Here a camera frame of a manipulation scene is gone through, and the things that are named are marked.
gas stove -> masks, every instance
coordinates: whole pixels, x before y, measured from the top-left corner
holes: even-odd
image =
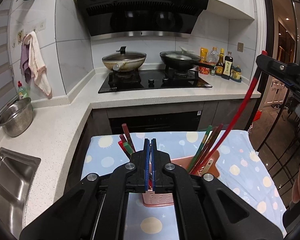
[[[109,73],[98,93],[163,88],[212,88],[197,71],[171,68]]]

tablecloth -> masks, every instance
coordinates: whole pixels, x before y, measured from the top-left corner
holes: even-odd
[[[205,132],[149,132],[132,133],[131,138],[137,151],[143,149],[144,138],[156,138],[158,150],[167,152],[171,159],[176,159],[194,155],[204,134]],[[92,172],[100,176],[109,174],[129,161],[117,143],[119,140],[119,135],[91,138],[82,179]],[[266,167],[253,149],[248,133],[232,130],[218,150],[220,158],[216,167],[220,172],[219,180],[277,225],[285,235],[282,224],[285,206]],[[130,193],[124,239],[178,240],[174,207],[145,207],[142,194]]]

metal screw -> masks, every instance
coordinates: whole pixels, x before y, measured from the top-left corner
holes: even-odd
[[[164,166],[168,171],[172,171],[175,168],[175,165],[173,163],[167,163]]]
[[[135,165],[134,165],[133,163],[127,163],[127,164],[125,165],[125,167],[126,167],[127,170],[132,170],[132,169],[135,168]]]
[[[206,180],[206,181],[212,181],[213,180],[213,175],[210,174],[210,173],[206,173],[206,174],[204,174],[203,179]]]
[[[87,176],[87,179],[90,180],[90,181],[94,181],[98,178],[98,175],[95,174],[95,173],[90,173],[88,176]]]

black range hood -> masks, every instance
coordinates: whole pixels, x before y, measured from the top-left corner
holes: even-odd
[[[209,0],[77,0],[92,39],[189,37]]]

metal basin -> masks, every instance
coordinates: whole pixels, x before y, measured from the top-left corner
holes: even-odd
[[[30,186],[41,159],[0,149],[0,219],[19,239],[25,220]]]

